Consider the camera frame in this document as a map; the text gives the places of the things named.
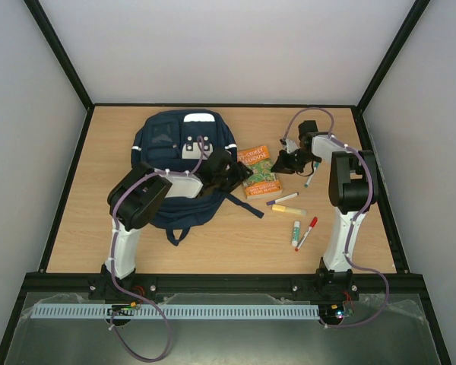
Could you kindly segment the orange Treehouse book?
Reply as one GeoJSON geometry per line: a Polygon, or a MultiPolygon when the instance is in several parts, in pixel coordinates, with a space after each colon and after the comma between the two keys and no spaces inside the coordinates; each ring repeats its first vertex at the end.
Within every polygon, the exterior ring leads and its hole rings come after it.
{"type": "Polygon", "coordinates": [[[248,200],[269,198],[281,194],[283,188],[276,173],[271,171],[273,163],[266,145],[238,150],[237,158],[252,171],[252,175],[243,182],[243,189],[248,200]]]}

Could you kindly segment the navy blue student backpack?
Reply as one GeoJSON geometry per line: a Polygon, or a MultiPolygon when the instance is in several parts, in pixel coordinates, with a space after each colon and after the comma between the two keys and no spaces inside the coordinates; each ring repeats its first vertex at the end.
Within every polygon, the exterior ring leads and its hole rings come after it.
{"type": "MultiPolygon", "coordinates": [[[[202,183],[200,192],[194,195],[168,194],[151,220],[156,228],[165,230],[166,238],[174,246],[186,238],[192,227],[210,221],[224,200],[258,218],[264,216],[235,197],[233,190],[219,190],[211,184],[211,168],[221,161],[241,163],[229,126],[219,113],[208,109],[160,112],[149,117],[136,133],[131,164],[145,162],[156,170],[171,173],[194,172],[202,183]]],[[[244,167],[248,179],[252,171],[244,167]]]]}

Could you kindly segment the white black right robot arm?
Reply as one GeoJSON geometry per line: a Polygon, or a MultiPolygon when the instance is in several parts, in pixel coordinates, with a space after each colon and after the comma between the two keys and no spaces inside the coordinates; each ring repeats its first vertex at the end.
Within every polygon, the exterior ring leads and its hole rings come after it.
{"type": "Polygon", "coordinates": [[[321,258],[328,271],[316,279],[317,291],[327,298],[343,288],[337,273],[354,268],[353,250],[363,219],[378,200],[377,162],[370,150],[358,151],[344,144],[331,132],[320,132],[309,120],[298,126],[299,140],[283,136],[282,149],[271,168],[274,173],[301,174],[306,165],[330,165],[328,197],[335,209],[330,243],[321,258]]]}

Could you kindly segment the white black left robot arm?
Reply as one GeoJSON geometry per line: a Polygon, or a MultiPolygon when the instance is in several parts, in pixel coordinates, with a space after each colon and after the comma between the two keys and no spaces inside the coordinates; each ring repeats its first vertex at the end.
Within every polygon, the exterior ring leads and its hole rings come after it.
{"type": "Polygon", "coordinates": [[[232,192],[252,174],[222,148],[193,158],[135,158],[107,198],[112,244],[106,270],[117,280],[135,272],[138,241],[148,224],[164,230],[178,246],[190,229],[210,221],[225,199],[240,205],[232,192]]]}

